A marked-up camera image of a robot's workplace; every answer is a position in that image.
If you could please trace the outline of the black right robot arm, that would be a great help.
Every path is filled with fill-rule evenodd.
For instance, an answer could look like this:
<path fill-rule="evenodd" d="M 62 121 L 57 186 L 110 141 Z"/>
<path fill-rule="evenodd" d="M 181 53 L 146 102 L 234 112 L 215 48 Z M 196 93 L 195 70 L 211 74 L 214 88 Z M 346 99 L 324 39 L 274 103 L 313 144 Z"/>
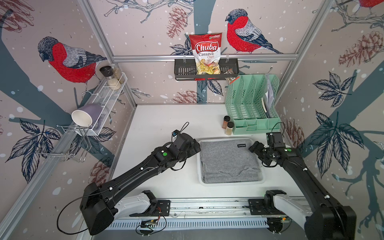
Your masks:
<path fill-rule="evenodd" d="M 263 164 L 270 166 L 275 161 L 295 181 L 310 208 L 311 215 L 295 217 L 293 211 L 278 206 L 273 196 L 274 207 L 294 220 L 305 231 L 309 240 L 353 240 L 355 238 L 357 215 L 349 206 L 343 206 L 316 179 L 307 168 L 304 159 L 295 148 L 284 144 L 273 144 L 266 148 L 255 142 L 249 151 L 258 156 Z"/>

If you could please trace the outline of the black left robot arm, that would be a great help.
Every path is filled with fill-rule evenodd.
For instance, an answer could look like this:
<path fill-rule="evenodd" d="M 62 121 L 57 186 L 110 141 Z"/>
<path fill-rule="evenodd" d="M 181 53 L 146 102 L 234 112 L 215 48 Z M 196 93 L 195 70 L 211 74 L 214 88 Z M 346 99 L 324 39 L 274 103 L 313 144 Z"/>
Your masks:
<path fill-rule="evenodd" d="M 188 134 L 179 134 L 176 140 L 155 148 L 141 163 L 104 184 L 91 183 L 84 189 L 80 210 L 90 235 L 109 227 L 118 217 L 141 214 L 155 208 L 156 198 L 151 191 L 130 197 L 120 207 L 120 201 L 136 187 L 177 163 L 201 151 L 200 144 Z"/>

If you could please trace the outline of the beige spice jar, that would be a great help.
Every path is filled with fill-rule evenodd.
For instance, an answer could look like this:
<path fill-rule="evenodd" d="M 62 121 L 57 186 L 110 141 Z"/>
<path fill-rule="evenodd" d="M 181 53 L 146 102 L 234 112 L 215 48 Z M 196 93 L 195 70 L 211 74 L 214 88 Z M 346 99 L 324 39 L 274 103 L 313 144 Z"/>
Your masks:
<path fill-rule="evenodd" d="M 225 130 L 225 134 L 228 136 L 231 136 L 233 133 L 234 126 L 235 126 L 235 124 L 233 122 L 228 122 L 226 130 Z"/>

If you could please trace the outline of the orange spice jar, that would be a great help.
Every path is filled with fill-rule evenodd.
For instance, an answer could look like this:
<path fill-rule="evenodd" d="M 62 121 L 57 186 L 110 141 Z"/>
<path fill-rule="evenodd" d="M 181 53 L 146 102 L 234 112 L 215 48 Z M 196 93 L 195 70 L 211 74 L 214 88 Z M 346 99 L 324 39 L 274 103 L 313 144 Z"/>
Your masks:
<path fill-rule="evenodd" d="M 226 129 L 227 128 L 227 125 L 228 123 L 230 122 L 231 118 L 230 116 L 224 116 L 223 118 L 223 124 L 222 124 L 222 128 L 223 129 Z"/>

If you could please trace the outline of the mint green file organizer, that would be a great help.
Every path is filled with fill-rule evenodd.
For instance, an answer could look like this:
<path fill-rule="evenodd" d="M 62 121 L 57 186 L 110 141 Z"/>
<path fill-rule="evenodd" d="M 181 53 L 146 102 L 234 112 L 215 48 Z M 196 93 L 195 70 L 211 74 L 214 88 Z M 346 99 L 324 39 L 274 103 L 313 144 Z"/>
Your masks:
<path fill-rule="evenodd" d="M 282 124 L 274 108 L 267 107 L 268 91 L 276 95 L 280 80 L 276 75 L 241 75 L 229 84 L 225 100 L 227 115 L 234 123 L 234 135 L 277 132 Z"/>

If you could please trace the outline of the red cassava chips bag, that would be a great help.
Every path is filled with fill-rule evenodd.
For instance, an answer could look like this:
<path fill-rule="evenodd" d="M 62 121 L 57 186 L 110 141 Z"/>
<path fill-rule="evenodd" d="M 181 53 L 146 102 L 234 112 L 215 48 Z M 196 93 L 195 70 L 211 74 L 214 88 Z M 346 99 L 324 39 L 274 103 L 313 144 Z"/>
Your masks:
<path fill-rule="evenodd" d="M 195 58 L 197 75 L 219 75 L 222 33 L 189 35 Z"/>

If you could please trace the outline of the purple paper cup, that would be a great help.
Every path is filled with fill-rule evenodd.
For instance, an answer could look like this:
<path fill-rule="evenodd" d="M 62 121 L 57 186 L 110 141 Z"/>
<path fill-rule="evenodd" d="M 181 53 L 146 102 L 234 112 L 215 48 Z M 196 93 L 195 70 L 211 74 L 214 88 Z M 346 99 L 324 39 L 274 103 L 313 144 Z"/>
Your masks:
<path fill-rule="evenodd" d="M 94 124 L 103 108 L 98 104 L 84 105 L 83 107 L 72 112 L 73 122 L 80 127 L 90 127 Z"/>

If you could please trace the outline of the black lid jar on shelf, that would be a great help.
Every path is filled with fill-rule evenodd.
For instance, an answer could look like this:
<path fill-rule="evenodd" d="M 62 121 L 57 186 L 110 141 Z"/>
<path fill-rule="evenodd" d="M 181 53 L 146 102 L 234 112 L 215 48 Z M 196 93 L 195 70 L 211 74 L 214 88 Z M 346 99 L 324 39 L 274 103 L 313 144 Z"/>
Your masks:
<path fill-rule="evenodd" d="M 101 67 L 100 72 L 106 78 L 113 78 L 114 77 L 114 71 L 113 71 L 111 66 Z"/>

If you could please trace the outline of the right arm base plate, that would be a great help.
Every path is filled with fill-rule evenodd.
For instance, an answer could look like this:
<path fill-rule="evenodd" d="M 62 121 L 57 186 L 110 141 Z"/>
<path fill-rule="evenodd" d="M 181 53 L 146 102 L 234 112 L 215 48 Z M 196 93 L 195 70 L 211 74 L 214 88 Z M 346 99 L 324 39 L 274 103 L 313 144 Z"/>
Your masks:
<path fill-rule="evenodd" d="M 263 199 L 248 199 L 248 208 L 252 216 L 255 215 L 284 215 L 283 212 L 275 208 L 273 196 L 286 195 L 287 193 L 281 190 L 266 191 Z"/>

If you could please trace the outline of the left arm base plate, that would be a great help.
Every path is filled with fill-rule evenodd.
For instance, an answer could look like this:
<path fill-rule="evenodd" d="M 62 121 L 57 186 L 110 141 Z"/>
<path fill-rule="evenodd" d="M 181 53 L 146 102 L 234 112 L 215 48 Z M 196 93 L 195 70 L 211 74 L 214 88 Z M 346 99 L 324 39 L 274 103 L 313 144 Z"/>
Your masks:
<path fill-rule="evenodd" d="M 169 216 L 171 208 L 170 200 L 159 200 L 150 190 L 143 191 L 141 195 L 148 198 L 149 206 L 144 211 L 135 211 L 130 214 L 130 217 L 155 217 L 159 215 L 163 215 L 165 217 Z"/>

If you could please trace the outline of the black wall basket shelf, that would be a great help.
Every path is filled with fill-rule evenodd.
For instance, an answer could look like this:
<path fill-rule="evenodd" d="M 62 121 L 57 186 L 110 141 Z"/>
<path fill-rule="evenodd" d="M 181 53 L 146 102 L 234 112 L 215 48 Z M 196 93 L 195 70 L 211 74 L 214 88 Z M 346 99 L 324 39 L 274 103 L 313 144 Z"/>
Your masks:
<path fill-rule="evenodd" d="M 177 81 L 224 80 L 239 75 L 237 59 L 220 59 L 217 63 L 205 64 L 203 60 L 175 60 L 175 79 Z"/>

